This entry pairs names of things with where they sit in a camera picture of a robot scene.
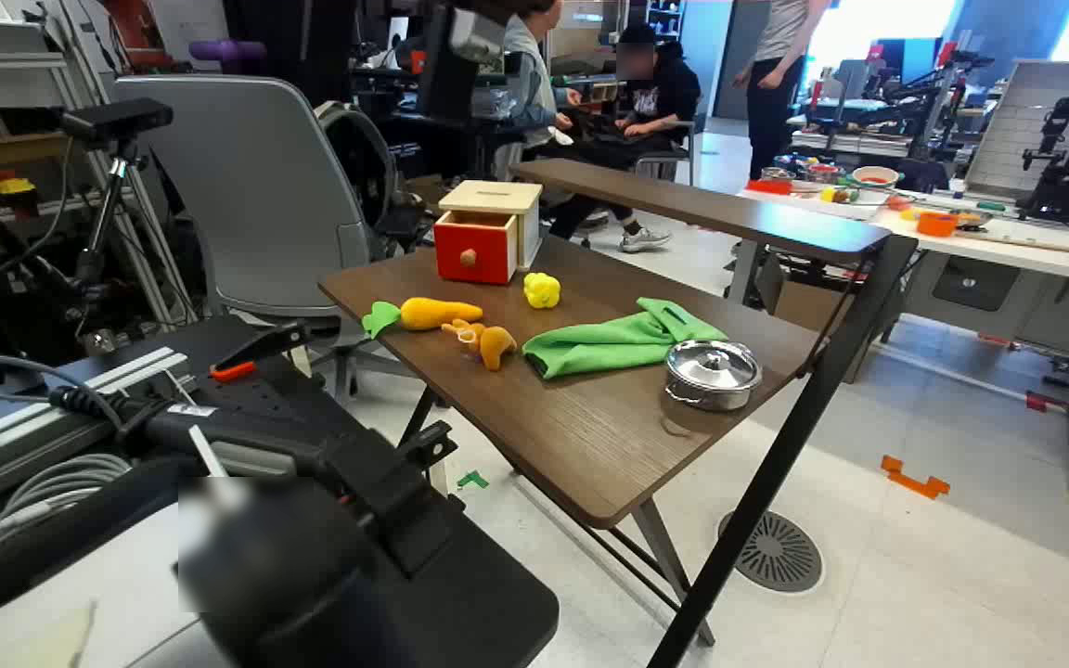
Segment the brown orange plush toy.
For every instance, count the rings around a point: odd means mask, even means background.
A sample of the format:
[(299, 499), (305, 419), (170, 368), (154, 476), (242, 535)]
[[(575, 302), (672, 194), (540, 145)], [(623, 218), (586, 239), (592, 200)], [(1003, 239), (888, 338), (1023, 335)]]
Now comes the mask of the brown orange plush toy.
[(446, 335), (453, 335), (463, 351), (472, 351), (484, 373), (499, 373), (505, 353), (517, 346), (517, 338), (505, 328), (489, 328), (489, 323), (453, 321), (446, 323)]

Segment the yellow plush toy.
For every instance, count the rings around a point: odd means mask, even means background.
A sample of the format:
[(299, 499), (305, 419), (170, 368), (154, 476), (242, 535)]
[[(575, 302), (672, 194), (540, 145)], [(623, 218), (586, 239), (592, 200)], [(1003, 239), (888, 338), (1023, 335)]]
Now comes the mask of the yellow plush toy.
[(522, 302), (531, 309), (556, 309), (561, 306), (561, 284), (552, 275), (546, 275), (546, 272), (531, 272), (522, 279)]

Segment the green cloth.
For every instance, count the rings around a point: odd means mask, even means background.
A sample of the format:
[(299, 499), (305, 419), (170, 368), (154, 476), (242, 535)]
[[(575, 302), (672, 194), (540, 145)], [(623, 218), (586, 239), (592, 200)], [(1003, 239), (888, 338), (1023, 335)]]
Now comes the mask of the green cloth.
[(681, 343), (724, 331), (665, 296), (638, 296), (632, 315), (540, 331), (522, 346), (540, 382), (665, 366)]

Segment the wooden box with red drawer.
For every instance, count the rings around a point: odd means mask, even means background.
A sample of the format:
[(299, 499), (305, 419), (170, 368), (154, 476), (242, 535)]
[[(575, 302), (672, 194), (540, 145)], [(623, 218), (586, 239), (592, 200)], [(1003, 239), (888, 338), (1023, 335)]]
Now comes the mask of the wooden box with red drawer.
[(437, 210), (435, 255), (447, 284), (505, 286), (533, 268), (540, 248), (538, 226), (540, 191), (531, 184), (477, 184), (453, 185)]

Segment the orange carrot plush toy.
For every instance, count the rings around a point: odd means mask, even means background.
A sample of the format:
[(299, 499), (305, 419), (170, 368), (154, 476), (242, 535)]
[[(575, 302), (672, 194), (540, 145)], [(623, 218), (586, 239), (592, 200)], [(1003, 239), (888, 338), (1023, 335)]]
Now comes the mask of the orange carrot plush toy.
[(442, 302), (442, 296), (403, 296), (399, 306), (373, 302), (364, 315), (358, 328), (368, 338), (378, 338), (388, 328), (399, 331), (437, 331), (442, 323), (453, 321), (477, 321), (481, 309), (472, 302)]

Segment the brown folding table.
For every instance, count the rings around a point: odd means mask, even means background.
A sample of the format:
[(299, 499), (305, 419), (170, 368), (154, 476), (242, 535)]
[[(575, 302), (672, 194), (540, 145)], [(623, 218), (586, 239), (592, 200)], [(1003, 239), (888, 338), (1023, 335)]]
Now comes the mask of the brown folding table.
[(427, 335), (388, 331), (383, 338), (383, 346), (419, 374), (427, 399), (447, 400), (468, 425), (474, 425), (496, 452), (586, 535), (599, 537), (620, 524), (643, 533), (638, 575), (672, 588), (665, 599), (672, 625), (655, 643), (649, 668), (674, 668), (685, 650), (705, 639), (705, 617), (734, 573), (739, 554), (748, 545), (754, 528), (785, 483), (854, 356), (883, 328), (883, 311), (893, 302), (917, 244), (872, 225), (638, 178), (575, 159), (533, 159), (517, 175), (522, 184), (731, 233), (743, 244), (846, 264), (861, 275), (861, 295), (820, 335), (758, 311), (734, 296), (713, 296), (556, 239), (550, 239), (533, 255), (540, 272), (562, 284), (562, 302), (552, 311), (525, 309), (513, 286), (446, 284), (430, 248), (387, 264), (331, 272), (324, 279), (324, 295), (352, 315), (378, 302), (453, 295), (481, 306), (484, 315), (517, 338), (620, 321), (643, 296), (665, 296), (748, 346), (765, 368), (762, 385), (748, 390), (754, 400), (768, 400), (779, 390), (797, 393), (762, 469), (717, 535), (717, 545), (697, 573), (685, 573), (661, 524), (655, 489), (739, 429), (731, 414), (674, 405), (665, 393), (665, 374), (655, 368), (546, 382), (520, 362), (481, 373), (463, 353)]

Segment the silver metal pot lid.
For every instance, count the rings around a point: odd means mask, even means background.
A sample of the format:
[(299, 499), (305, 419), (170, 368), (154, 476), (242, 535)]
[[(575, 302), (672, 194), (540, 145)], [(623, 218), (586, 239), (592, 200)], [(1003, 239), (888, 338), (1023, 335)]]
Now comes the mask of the silver metal pot lid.
[(665, 362), (665, 393), (705, 414), (739, 414), (765, 378), (739, 343), (681, 343)]

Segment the seated person in black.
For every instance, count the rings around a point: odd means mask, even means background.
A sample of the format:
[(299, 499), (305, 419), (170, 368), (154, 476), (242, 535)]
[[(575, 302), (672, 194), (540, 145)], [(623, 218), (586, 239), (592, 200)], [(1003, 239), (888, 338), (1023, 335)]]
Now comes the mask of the seated person in black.
[[(617, 41), (617, 58), (623, 61), (617, 116), (580, 132), (575, 145), (562, 148), (562, 159), (632, 171), (646, 153), (674, 145), (691, 128), (697, 107), (697, 76), (674, 53), (665, 53), (649, 28), (625, 28)], [(571, 239), (599, 210), (599, 200), (567, 197), (550, 210), (550, 233)], [(643, 226), (632, 210), (608, 206), (603, 211), (623, 231), (623, 252), (665, 244), (665, 233)]]

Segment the grey office chair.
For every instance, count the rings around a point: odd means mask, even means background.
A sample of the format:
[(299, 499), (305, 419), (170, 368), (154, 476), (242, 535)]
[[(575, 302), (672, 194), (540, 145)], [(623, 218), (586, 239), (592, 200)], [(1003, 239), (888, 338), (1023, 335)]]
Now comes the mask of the grey office chair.
[(299, 323), (310, 373), (348, 393), (364, 335), (324, 279), (369, 260), (369, 226), (310, 103), (251, 76), (127, 76), (113, 97), (170, 112), (149, 143), (194, 218), (211, 296), (262, 323)]

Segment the round floor drain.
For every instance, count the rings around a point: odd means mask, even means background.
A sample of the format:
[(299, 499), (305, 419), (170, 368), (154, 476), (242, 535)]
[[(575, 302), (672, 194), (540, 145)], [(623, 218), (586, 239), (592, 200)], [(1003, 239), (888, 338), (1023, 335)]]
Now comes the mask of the round floor drain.
[(823, 560), (815, 542), (779, 512), (765, 512), (743, 545), (734, 570), (779, 596), (802, 596), (820, 583)]

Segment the standing person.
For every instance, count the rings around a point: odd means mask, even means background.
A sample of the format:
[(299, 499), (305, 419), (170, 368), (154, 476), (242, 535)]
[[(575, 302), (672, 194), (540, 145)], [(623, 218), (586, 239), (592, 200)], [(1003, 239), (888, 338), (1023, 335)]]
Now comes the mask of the standing person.
[(828, 13), (828, 0), (745, 0), (743, 9), (743, 67), (748, 128), (748, 175), (762, 178), (785, 148), (785, 121), (810, 41)]

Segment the orange floor marker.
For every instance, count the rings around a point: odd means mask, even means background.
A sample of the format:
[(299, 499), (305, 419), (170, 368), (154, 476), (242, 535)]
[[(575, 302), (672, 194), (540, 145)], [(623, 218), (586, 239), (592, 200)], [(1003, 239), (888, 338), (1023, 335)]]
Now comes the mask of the orange floor marker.
[(950, 495), (950, 483), (938, 478), (938, 476), (908, 476), (904, 472), (904, 460), (896, 456), (879, 456), (879, 472), (893, 483), (893, 486), (904, 486), (908, 495), (921, 495), (926, 502), (938, 502)]

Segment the white work table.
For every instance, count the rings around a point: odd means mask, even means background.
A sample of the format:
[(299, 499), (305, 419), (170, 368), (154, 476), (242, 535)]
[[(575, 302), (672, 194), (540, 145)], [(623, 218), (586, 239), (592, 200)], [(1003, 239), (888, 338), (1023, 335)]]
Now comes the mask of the white work table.
[(917, 242), (900, 295), (908, 315), (1069, 356), (1069, 231), (908, 191), (762, 178), (745, 197), (904, 233)]

